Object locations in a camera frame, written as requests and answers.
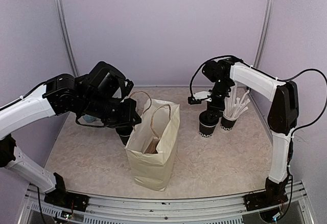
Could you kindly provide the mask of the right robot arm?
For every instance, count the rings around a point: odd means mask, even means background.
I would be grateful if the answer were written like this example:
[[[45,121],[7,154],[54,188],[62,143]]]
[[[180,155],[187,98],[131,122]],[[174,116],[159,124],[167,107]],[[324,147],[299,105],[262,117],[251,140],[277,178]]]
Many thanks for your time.
[[[207,92],[192,92],[190,104],[207,101],[207,109],[200,114],[200,125],[213,129],[226,118],[236,120],[228,106],[241,104],[232,100],[232,88],[241,83],[256,92],[266,104],[266,118],[272,137],[273,154],[271,169],[266,180],[267,190],[261,200],[273,205],[280,199],[288,182],[289,163],[294,157],[293,144],[303,142],[295,156],[296,169],[310,192],[326,191],[326,161],[322,158],[320,145],[326,142],[326,110],[322,109],[315,119],[304,124],[303,120],[313,115],[321,98],[326,98],[326,82],[312,77],[303,80],[299,89],[294,78],[273,77],[242,59],[232,55],[218,56],[205,61],[199,69],[214,87]]]

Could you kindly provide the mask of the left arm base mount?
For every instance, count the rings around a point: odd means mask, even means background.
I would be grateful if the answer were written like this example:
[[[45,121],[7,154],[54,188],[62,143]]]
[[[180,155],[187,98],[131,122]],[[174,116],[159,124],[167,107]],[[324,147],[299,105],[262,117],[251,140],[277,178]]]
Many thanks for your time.
[[[65,193],[53,191],[45,194],[44,201],[54,206],[85,212],[88,206],[89,196],[68,191]]]

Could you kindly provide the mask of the black paper coffee cup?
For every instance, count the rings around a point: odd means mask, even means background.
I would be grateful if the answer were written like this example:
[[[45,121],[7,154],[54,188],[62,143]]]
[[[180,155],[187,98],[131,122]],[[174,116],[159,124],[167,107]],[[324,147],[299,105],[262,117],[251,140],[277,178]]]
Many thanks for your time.
[[[123,145],[126,145],[133,131],[133,127],[116,128],[115,131],[119,135]]]

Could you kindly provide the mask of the brown cardboard cup carrier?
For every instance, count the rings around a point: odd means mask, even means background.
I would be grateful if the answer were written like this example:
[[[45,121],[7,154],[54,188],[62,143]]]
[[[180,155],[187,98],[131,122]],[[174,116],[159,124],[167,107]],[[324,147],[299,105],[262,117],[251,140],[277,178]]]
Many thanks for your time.
[[[157,145],[160,142],[160,139],[153,138],[148,147],[145,150],[145,154],[157,154]]]

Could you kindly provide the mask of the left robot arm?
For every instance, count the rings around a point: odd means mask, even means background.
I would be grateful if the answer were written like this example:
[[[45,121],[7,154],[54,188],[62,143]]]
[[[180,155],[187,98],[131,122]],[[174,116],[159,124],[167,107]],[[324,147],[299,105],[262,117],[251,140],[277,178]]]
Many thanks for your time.
[[[38,120],[67,112],[75,113],[77,119],[84,115],[95,117],[102,122],[100,128],[131,129],[142,122],[136,101],[129,98],[133,86],[131,80],[104,61],[83,76],[75,78],[64,73],[38,84],[1,107],[1,167],[51,194],[59,205],[68,205],[72,196],[65,190],[63,178],[27,157],[11,134]]]

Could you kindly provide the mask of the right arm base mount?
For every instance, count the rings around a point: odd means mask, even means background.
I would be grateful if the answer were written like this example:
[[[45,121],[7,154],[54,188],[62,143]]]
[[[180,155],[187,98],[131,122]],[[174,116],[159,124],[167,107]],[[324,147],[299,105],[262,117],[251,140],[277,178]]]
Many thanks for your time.
[[[265,191],[247,194],[243,197],[243,199],[247,211],[267,208],[288,201],[288,197],[285,193],[278,196],[277,198],[273,198],[268,197]]]

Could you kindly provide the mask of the cream paper takeout bag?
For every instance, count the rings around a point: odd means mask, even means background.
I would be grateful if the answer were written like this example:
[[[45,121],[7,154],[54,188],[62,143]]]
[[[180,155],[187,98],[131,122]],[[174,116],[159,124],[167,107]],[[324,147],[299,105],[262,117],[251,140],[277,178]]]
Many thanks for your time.
[[[125,146],[131,173],[138,185],[164,191],[177,153],[180,105],[148,96],[141,119]]]

